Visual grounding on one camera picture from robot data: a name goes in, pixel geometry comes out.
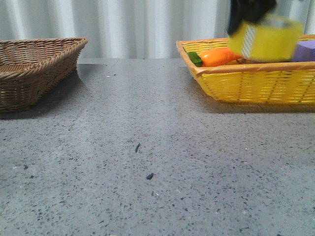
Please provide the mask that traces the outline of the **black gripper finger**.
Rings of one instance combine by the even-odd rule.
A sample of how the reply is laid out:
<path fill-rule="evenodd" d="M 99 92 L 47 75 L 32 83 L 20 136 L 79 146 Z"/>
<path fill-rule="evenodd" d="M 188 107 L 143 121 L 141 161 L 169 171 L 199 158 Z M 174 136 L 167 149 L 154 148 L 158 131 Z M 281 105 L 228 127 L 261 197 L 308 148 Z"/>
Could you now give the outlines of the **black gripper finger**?
<path fill-rule="evenodd" d="M 276 5 L 276 0 L 231 0 L 227 34 L 233 35 L 243 21 L 258 23 Z"/>

